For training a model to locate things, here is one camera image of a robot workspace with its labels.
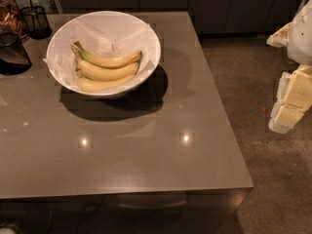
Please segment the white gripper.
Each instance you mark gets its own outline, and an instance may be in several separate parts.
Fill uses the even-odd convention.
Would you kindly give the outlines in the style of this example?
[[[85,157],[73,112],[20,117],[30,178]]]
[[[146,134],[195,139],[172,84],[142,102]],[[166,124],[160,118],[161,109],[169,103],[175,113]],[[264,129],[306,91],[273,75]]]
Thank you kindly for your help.
[[[286,134],[312,106],[312,8],[304,6],[292,23],[270,35],[266,44],[287,47],[290,59],[308,64],[300,65],[293,73],[284,72],[279,80],[268,127],[272,132]]]

